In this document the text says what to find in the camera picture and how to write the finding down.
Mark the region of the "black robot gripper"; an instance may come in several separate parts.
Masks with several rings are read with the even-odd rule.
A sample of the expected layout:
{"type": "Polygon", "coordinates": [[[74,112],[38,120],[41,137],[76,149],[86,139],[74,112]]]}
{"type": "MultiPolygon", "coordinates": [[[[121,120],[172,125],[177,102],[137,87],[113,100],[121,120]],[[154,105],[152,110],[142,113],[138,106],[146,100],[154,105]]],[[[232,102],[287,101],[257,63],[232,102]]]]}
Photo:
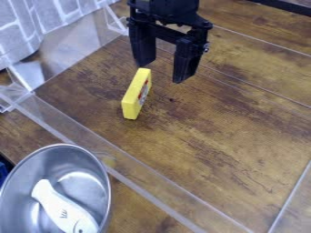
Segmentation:
{"type": "Polygon", "coordinates": [[[156,38],[174,44],[172,82],[196,73],[209,50],[212,23],[197,14],[198,0],[128,0],[128,35],[137,66],[156,59],[156,38]]]}

